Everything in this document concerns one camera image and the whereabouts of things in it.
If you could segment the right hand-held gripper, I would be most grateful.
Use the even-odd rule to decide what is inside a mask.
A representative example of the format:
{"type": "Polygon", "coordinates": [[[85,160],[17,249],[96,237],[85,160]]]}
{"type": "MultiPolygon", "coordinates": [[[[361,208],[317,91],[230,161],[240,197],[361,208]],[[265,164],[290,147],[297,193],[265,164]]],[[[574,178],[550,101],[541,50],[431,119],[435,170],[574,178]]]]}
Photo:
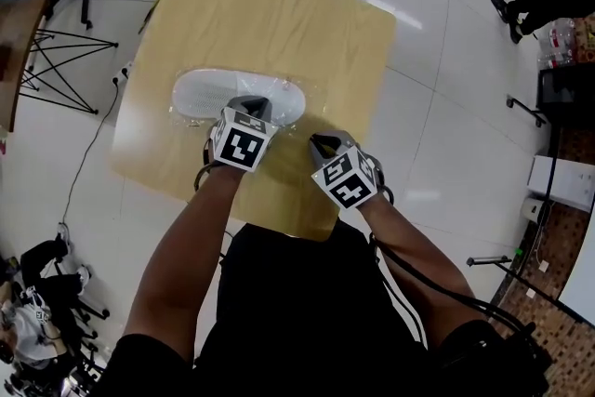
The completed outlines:
{"type": "Polygon", "coordinates": [[[341,210],[357,207],[377,194],[373,166],[357,145],[345,130],[318,132],[309,139],[311,159],[320,168],[311,178],[341,210]],[[347,150],[326,164],[327,150],[340,148],[347,150]]]}

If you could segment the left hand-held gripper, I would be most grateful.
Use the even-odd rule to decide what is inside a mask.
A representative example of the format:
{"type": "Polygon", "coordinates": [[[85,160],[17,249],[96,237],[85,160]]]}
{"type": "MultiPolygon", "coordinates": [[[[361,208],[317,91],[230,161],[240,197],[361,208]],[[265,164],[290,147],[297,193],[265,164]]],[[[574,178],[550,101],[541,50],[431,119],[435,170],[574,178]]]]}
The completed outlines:
{"type": "Polygon", "coordinates": [[[265,97],[240,96],[230,99],[227,106],[210,134],[214,159],[254,172],[279,130],[271,124],[271,102],[265,97]],[[253,110],[255,117],[248,114],[253,110]]]}

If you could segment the white plate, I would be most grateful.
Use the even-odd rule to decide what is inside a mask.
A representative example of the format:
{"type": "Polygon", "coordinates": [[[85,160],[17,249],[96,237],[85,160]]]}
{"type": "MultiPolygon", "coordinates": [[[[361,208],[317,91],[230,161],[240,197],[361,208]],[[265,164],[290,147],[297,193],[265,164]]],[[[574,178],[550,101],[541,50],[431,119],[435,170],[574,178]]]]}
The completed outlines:
{"type": "Polygon", "coordinates": [[[287,79],[248,72],[235,72],[235,77],[239,96],[259,96],[270,102],[273,124],[290,126],[305,112],[304,93],[287,79]]]}
{"type": "Polygon", "coordinates": [[[183,73],[172,89],[177,113],[191,119],[218,119],[230,100],[239,96],[237,74],[206,69],[183,73]]]}

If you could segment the white slippers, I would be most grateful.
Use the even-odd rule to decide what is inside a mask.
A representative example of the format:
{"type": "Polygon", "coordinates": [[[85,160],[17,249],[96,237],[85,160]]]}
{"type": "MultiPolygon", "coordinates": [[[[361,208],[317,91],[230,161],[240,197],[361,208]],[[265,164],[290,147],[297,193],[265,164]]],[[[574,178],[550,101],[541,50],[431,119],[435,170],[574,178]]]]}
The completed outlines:
{"type": "MultiPolygon", "coordinates": [[[[227,70],[227,71],[244,72],[244,71],[237,71],[237,70],[227,70]]],[[[275,135],[279,134],[282,131],[293,132],[293,131],[297,130],[298,129],[298,122],[300,120],[302,120],[303,118],[305,118],[305,117],[307,117],[309,115],[317,114],[318,111],[320,109],[322,109],[323,106],[324,106],[324,101],[321,100],[320,92],[319,92],[319,90],[318,90],[317,87],[309,87],[309,86],[303,84],[303,82],[301,82],[301,81],[290,80],[287,77],[277,77],[277,78],[287,79],[288,81],[290,81],[290,82],[294,83],[295,85],[297,85],[302,90],[302,92],[304,93],[305,98],[306,98],[306,109],[305,109],[305,112],[302,114],[302,116],[294,124],[292,124],[290,126],[278,126],[279,127],[279,130],[278,130],[278,132],[275,135]]],[[[208,126],[210,124],[215,125],[219,121],[219,119],[221,117],[222,110],[225,107],[228,107],[226,105],[221,110],[220,117],[218,119],[191,119],[191,118],[188,118],[186,116],[182,116],[181,114],[177,113],[176,110],[174,109],[174,107],[172,105],[172,102],[171,102],[172,89],[171,89],[171,92],[170,92],[170,107],[169,107],[169,112],[170,112],[170,114],[171,114],[171,116],[172,116],[172,118],[174,120],[176,120],[176,121],[184,124],[185,126],[195,126],[195,127],[198,127],[198,126],[208,126]]],[[[251,116],[253,116],[253,117],[255,117],[254,116],[254,110],[251,113],[248,113],[248,114],[251,115],[251,116]]]]}

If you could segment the person's left forearm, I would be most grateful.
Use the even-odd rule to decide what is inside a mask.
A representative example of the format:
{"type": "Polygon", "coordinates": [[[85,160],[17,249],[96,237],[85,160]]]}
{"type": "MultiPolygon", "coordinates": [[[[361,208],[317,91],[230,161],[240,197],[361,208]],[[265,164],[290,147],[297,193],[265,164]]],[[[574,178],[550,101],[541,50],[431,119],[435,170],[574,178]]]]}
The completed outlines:
{"type": "Polygon", "coordinates": [[[141,277],[127,335],[152,337],[192,360],[198,315],[243,175],[232,166],[214,167],[171,224],[141,277]]]}

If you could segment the person's right forearm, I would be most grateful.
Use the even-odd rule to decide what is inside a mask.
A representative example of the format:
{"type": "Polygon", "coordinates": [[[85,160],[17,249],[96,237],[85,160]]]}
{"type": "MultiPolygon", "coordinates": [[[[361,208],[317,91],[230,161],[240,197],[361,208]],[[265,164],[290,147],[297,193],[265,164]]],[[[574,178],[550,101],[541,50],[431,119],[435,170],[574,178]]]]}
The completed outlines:
{"type": "MultiPolygon", "coordinates": [[[[474,296],[460,269],[385,196],[373,196],[359,206],[359,211],[375,238],[395,256],[435,284],[462,296],[474,296]]],[[[431,349],[438,348],[461,325],[482,319],[480,312],[420,282],[390,257],[385,261],[395,283],[416,310],[431,349]]]]}

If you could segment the person's black clothed torso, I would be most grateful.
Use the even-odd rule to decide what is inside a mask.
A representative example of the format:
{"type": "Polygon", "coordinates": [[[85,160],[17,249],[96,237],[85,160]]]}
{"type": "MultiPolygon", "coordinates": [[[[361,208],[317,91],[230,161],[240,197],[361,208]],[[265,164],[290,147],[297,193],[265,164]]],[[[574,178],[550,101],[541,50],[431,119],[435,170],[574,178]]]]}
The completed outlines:
{"type": "Polygon", "coordinates": [[[425,349],[344,222],[321,243],[246,225],[196,360],[123,337],[90,397],[543,397],[550,363],[485,320],[425,349]]]}

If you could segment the small white floor device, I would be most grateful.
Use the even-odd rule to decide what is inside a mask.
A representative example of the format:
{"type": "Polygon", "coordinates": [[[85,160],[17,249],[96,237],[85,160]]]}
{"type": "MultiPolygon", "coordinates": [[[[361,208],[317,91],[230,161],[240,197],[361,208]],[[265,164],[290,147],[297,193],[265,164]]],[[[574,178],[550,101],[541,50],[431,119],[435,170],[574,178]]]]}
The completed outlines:
{"type": "Polygon", "coordinates": [[[527,197],[522,203],[521,213],[527,220],[538,224],[542,216],[544,202],[538,198],[527,197]]]}

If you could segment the black tripod stand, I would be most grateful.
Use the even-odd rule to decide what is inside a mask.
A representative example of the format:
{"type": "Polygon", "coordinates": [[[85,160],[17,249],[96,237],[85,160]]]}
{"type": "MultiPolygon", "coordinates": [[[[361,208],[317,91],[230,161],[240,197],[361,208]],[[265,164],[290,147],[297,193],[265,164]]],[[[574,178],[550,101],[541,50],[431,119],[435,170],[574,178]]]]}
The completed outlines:
{"type": "MultiPolygon", "coordinates": [[[[537,223],[536,223],[537,229],[535,232],[534,244],[536,244],[537,242],[539,242],[541,240],[547,219],[549,218],[549,214],[550,214],[550,211],[552,208],[552,200],[550,199],[550,195],[551,195],[551,190],[552,190],[553,181],[554,181],[554,177],[555,177],[555,169],[556,169],[556,165],[558,162],[558,157],[559,157],[559,151],[556,150],[553,153],[553,155],[551,156],[551,166],[550,166],[550,171],[549,171],[549,179],[548,179],[548,184],[547,184],[547,188],[546,188],[546,194],[544,197],[544,201],[543,201],[541,210],[540,210],[539,214],[537,215],[537,223]]],[[[468,258],[467,259],[467,265],[469,267],[482,266],[482,265],[496,266],[497,268],[502,270],[507,276],[513,278],[514,280],[521,283],[522,285],[525,285],[528,289],[534,291],[537,295],[539,295],[544,300],[546,300],[547,303],[552,305],[554,308],[556,308],[560,311],[566,312],[566,309],[559,302],[558,299],[551,297],[550,295],[543,292],[538,287],[532,285],[529,281],[525,280],[522,277],[522,272],[521,272],[522,266],[519,267],[518,272],[512,270],[511,268],[505,267],[506,264],[511,264],[512,262],[513,262],[513,259],[508,258],[506,256],[502,256],[499,258],[468,258]]]]}

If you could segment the black monitor on rolling stand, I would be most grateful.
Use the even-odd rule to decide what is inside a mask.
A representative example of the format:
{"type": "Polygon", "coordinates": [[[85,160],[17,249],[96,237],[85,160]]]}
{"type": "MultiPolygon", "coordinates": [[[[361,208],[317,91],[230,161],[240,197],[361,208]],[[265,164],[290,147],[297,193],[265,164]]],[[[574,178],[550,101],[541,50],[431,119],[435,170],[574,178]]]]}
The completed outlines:
{"type": "Polygon", "coordinates": [[[536,104],[529,108],[507,95],[506,105],[520,109],[545,124],[595,130],[595,63],[546,69],[537,78],[536,104]]]}

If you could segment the white cardboard box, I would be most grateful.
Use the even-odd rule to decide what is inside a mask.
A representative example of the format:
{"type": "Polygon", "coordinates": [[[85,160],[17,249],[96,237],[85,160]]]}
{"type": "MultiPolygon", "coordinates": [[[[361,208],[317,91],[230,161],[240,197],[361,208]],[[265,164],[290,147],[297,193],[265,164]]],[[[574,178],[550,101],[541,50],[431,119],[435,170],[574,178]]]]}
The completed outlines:
{"type": "Polygon", "coordinates": [[[550,189],[552,157],[534,157],[527,188],[530,192],[573,208],[589,212],[595,197],[595,165],[557,159],[550,189]]]}

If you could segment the pack of water bottles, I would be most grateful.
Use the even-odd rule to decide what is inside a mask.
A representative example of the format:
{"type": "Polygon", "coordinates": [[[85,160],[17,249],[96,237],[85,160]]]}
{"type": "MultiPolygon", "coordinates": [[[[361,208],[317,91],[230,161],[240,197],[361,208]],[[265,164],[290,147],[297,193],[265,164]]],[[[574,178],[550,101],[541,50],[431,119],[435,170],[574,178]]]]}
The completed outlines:
{"type": "Polygon", "coordinates": [[[550,22],[538,35],[539,71],[575,64],[575,22],[573,19],[558,19],[550,22]]]}

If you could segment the whiteboard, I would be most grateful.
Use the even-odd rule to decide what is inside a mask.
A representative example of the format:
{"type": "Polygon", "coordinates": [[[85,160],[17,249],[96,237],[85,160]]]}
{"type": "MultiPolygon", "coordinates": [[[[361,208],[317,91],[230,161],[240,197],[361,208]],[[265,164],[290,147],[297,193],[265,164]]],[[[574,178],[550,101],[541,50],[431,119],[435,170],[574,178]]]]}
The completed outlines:
{"type": "Polygon", "coordinates": [[[595,212],[559,301],[595,327],[595,212]]]}

